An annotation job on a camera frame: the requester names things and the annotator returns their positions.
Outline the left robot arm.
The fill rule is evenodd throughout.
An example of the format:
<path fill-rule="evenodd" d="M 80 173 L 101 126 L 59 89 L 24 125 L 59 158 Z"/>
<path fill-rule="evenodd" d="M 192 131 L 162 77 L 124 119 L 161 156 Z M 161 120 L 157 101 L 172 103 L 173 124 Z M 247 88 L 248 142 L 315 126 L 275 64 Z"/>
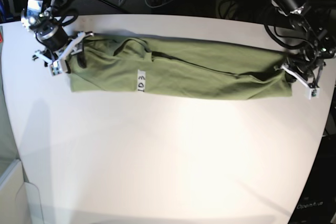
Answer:
<path fill-rule="evenodd" d="M 269 1 L 267 13 L 271 9 L 278 11 L 289 18 L 294 30 L 302 33 L 299 44 L 288 45 L 282 41 L 282 35 L 276 30 L 270 30 L 269 25 L 264 25 L 274 42 L 290 51 L 298 51 L 296 55 L 288 56 L 281 68 L 310 91 L 317 90 L 324 61 L 335 58 L 335 38 L 321 25 L 317 11 L 311 7 L 308 0 Z"/>

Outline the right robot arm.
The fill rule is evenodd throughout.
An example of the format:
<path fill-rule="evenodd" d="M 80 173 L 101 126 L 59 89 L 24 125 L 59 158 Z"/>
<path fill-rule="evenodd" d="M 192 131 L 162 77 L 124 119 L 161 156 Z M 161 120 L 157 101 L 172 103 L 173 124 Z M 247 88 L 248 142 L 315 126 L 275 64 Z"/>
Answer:
<path fill-rule="evenodd" d="M 22 25 L 44 47 L 34 52 L 32 60 L 42 60 L 52 76 L 71 73 L 68 59 L 82 53 L 83 40 L 94 35 L 91 31 L 68 35 L 64 28 L 76 21 L 79 14 L 70 9 L 57 15 L 57 1 L 28 0 L 21 12 Z"/>

